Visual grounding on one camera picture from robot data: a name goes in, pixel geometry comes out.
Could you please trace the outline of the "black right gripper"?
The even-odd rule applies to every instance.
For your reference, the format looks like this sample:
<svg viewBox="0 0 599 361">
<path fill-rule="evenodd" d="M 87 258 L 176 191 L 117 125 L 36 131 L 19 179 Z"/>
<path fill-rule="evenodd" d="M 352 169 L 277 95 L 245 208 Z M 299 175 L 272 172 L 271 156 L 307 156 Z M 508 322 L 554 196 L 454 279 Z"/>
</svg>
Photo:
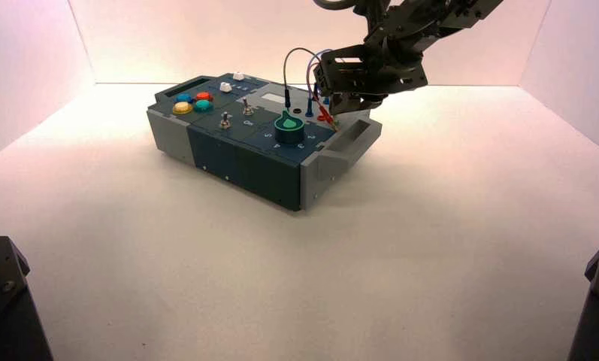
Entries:
<svg viewBox="0 0 599 361">
<path fill-rule="evenodd" d="M 380 47 L 361 44 L 323 53 L 313 74 L 318 87 L 331 96 L 331 115 L 378 108 L 387 95 L 428 85 L 421 58 L 403 64 Z"/>
</svg>

